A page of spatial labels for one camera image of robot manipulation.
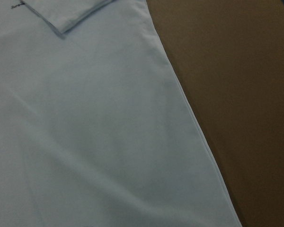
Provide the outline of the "light blue t-shirt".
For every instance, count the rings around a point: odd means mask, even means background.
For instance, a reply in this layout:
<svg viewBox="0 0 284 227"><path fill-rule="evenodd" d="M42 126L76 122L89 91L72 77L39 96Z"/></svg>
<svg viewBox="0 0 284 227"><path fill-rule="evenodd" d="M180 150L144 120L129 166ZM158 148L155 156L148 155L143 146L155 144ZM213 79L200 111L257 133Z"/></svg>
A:
<svg viewBox="0 0 284 227"><path fill-rule="evenodd" d="M239 227L144 0L0 0L0 227Z"/></svg>

